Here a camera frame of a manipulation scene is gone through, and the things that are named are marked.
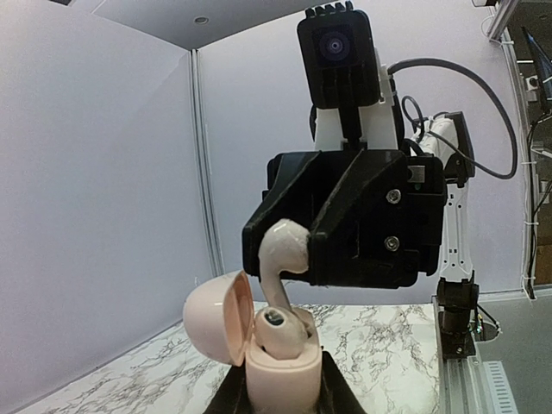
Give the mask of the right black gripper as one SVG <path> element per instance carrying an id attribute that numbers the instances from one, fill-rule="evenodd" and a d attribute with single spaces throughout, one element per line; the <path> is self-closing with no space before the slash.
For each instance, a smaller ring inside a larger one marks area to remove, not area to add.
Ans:
<path id="1" fill-rule="evenodd" d="M 362 150 L 310 227 L 310 285 L 399 288 L 436 272 L 445 180 L 434 156 Z"/>

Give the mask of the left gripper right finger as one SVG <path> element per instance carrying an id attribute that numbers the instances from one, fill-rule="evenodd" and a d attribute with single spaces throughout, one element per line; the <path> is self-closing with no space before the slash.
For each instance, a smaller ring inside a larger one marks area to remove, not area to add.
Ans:
<path id="1" fill-rule="evenodd" d="M 325 414 L 366 414 L 339 367 L 328 351 L 322 354 L 322 377 L 317 412 Z"/>

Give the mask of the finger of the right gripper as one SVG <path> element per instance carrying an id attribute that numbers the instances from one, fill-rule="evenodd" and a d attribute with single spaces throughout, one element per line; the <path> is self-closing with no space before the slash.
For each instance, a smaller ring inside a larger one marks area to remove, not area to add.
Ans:
<path id="1" fill-rule="evenodd" d="M 364 279 L 361 219 L 367 214 L 365 151 L 279 154 L 267 165 L 269 186 L 242 231 L 244 270 L 260 277 L 261 241 L 280 219 L 307 229 L 307 271 L 299 279 Z"/>

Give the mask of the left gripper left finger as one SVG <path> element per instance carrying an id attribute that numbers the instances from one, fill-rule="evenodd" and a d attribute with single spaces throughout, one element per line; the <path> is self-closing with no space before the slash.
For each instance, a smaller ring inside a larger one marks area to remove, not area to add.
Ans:
<path id="1" fill-rule="evenodd" d="M 208 404 L 206 414 L 246 413 L 248 413 L 248 392 L 245 367 L 232 367 Z"/>

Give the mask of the white earbud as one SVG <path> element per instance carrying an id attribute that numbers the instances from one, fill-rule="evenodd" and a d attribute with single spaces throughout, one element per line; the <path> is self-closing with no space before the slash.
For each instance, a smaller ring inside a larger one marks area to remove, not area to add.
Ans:
<path id="1" fill-rule="evenodd" d="M 304 323 L 294 313 L 272 306 L 256 314 L 254 336 L 256 343 L 278 361 L 297 359 L 308 339 Z"/>
<path id="2" fill-rule="evenodd" d="M 258 251 L 260 288 L 270 306 L 292 310 L 280 275 L 309 269 L 308 238 L 309 230 L 290 219 L 280 219 L 264 234 Z"/>

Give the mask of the white round charging case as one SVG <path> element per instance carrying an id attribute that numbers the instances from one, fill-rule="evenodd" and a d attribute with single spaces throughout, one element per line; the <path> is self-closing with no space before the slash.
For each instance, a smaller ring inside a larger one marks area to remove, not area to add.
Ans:
<path id="1" fill-rule="evenodd" d="M 248 276 L 227 273 L 195 288 L 183 308 L 186 334 L 211 360 L 245 370 L 255 413 L 314 413 L 323 351 L 307 310 L 254 309 Z"/>

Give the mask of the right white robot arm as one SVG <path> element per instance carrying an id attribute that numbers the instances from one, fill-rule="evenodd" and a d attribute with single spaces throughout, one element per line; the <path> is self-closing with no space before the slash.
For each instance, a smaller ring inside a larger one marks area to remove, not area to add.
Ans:
<path id="1" fill-rule="evenodd" d="M 398 148 L 283 153 L 267 165 L 267 188 L 241 236 L 245 271 L 260 276 L 265 233 L 289 219 L 307 231 L 308 263 L 284 279 L 311 285 L 398 289 L 437 275 L 444 359 L 475 352 L 470 319 L 479 287 L 467 240 L 473 146 L 460 112 L 423 123 Z"/>

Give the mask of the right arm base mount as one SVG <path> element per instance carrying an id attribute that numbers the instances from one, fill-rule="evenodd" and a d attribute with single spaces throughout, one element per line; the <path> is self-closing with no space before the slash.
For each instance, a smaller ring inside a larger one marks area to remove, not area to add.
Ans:
<path id="1" fill-rule="evenodd" d="M 479 305 L 480 287 L 470 279 L 448 281 L 441 277 L 436 290 L 438 327 L 444 360 L 476 355 L 476 342 L 495 339 L 500 323 Z"/>

